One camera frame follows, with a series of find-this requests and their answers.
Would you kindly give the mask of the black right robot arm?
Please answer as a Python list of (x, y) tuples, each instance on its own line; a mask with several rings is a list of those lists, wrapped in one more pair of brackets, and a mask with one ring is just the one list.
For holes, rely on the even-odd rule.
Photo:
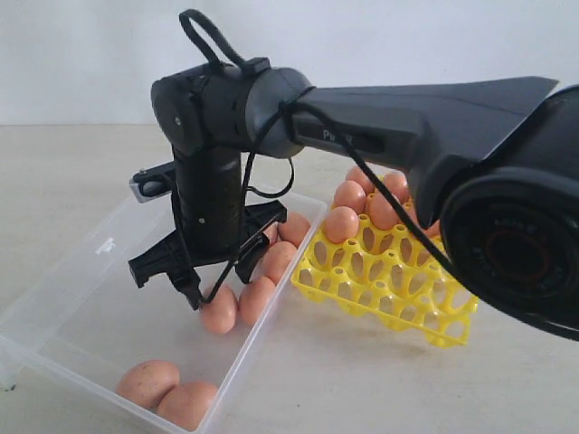
[(129, 262), (143, 286), (164, 274), (191, 307), (209, 302), (197, 269), (248, 280), (275, 193), (247, 205), (242, 154), (305, 147), (403, 172), (413, 234), (441, 226), (439, 261), (508, 316), (578, 337), (578, 89), (519, 77), (459, 84), (317, 88), (299, 71), (204, 64), (157, 80), (150, 98), (171, 162), (132, 178), (147, 202), (169, 194), (175, 229)]

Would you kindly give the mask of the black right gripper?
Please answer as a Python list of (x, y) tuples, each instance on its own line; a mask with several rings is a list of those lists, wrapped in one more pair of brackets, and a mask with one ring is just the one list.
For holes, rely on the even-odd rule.
[(285, 222), (287, 209), (278, 200), (242, 202), (241, 154), (214, 148), (195, 156), (175, 156), (176, 188), (170, 193), (174, 230), (128, 263), (132, 278), (143, 287), (165, 274), (193, 310), (201, 305), (197, 268), (234, 261), (243, 284), (267, 252), (263, 231)]

